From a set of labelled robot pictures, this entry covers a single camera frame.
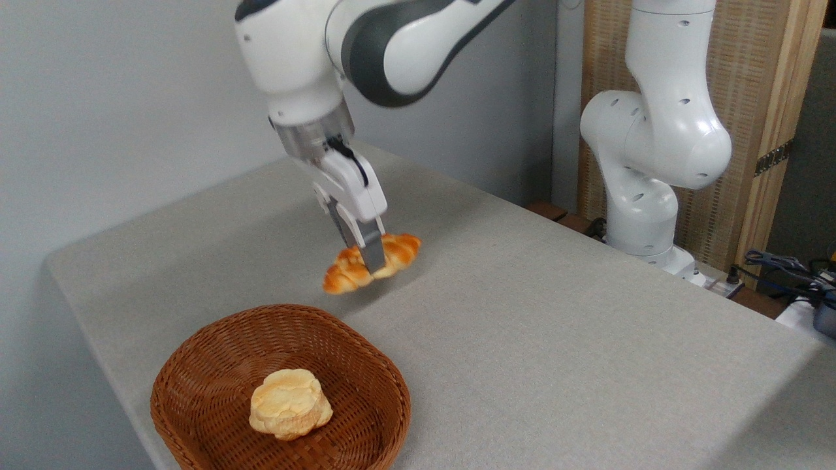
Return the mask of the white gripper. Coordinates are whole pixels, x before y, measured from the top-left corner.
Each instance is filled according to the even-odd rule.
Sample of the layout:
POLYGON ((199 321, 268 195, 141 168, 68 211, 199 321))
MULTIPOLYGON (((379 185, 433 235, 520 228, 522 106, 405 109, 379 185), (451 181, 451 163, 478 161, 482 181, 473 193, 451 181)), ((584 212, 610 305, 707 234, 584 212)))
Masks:
POLYGON ((388 208, 373 167, 357 153, 347 157, 328 149, 313 160, 293 158, 293 162, 312 180, 317 201, 328 214, 347 247, 359 248, 368 273, 375 274, 386 264, 379 218, 388 208))

